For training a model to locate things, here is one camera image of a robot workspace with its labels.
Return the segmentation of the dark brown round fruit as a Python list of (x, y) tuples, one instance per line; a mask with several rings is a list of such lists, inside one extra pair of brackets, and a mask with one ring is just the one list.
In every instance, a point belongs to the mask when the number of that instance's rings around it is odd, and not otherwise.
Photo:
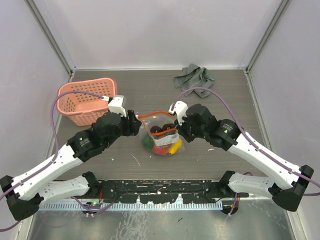
[(162, 132), (162, 128), (157, 125), (154, 125), (150, 128), (151, 134), (157, 134), (157, 133), (161, 133), (161, 132)]

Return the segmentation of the yellow lemon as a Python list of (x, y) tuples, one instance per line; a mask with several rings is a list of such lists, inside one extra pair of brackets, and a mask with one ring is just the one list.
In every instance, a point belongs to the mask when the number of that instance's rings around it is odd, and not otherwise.
[(183, 146), (183, 141), (181, 139), (179, 139), (177, 142), (172, 144), (172, 146), (169, 149), (168, 153), (170, 155), (174, 155), (182, 146)]

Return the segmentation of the clear zip top bag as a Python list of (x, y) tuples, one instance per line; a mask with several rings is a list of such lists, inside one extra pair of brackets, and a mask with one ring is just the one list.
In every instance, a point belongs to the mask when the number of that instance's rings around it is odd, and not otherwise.
[(156, 111), (137, 115), (136, 118), (141, 122), (138, 133), (140, 143), (146, 150), (161, 156), (171, 156), (185, 150), (175, 119), (169, 113)]

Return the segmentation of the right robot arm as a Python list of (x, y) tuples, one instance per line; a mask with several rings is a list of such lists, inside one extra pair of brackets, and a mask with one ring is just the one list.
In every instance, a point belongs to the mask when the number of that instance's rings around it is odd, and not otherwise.
[(176, 116), (178, 133), (188, 142), (199, 138), (215, 148), (234, 154), (259, 169), (264, 177), (228, 170), (219, 180), (219, 191), (225, 197), (248, 193), (271, 199), (276, 205), (295, 212), (308, 187), (314, 170), (298, 166), (279, 157), (230, 119), (218, 120), (201, 104), (191, 107), (178, 101), (169, 108)]

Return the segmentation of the dark green fruit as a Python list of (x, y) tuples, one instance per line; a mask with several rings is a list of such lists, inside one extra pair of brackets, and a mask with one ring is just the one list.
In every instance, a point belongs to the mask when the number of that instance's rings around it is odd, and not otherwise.
[(146, 134), (141, 139), (141, 144), (147, 150), (152, 150), (154, 147), (154, 140), (149, 134)]

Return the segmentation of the pink plastic basket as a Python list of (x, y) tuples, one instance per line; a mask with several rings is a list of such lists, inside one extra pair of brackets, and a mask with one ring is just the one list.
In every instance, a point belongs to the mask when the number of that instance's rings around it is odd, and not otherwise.
[(118, 86), (115, 80), (107, 77), (69, 82), (62, 85), (58, 90), (58, 95), (72, 92), (59, 98), (57, 110), (63, 116), (68, 117), (79, 127), (90, 126), (108, 111), (108, 103), (98, 97), (73, 93), (83, 91), (94, 93), (100, 96), (114, 97), (118, 94)]

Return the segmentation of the red apple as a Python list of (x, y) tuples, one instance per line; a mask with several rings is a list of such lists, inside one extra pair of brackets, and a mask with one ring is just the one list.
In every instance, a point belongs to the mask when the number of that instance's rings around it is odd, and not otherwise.
[(169, 148), (160, 148), (156, 145), (153, 147), (154, 153), (157, 155), (162, 155), (162, 156), (169, 155), (169, 153), (168, 153), (169, 150), (170, 150)]

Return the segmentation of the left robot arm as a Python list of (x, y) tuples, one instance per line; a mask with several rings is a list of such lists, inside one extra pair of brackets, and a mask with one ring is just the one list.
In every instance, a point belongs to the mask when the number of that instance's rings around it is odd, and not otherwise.
[(16, 221), (35, 214), (42, 203), (56, 194), (45, 185), (66, 171), (87, 162), (109, 148), (119, 137), (136, 136), (141, 122), (133, 110), (126, 115), (107, 112), (92, 126), (77, 132), (50, 158), (16, 177), (5, 175), (0, 179), (10, 213)]

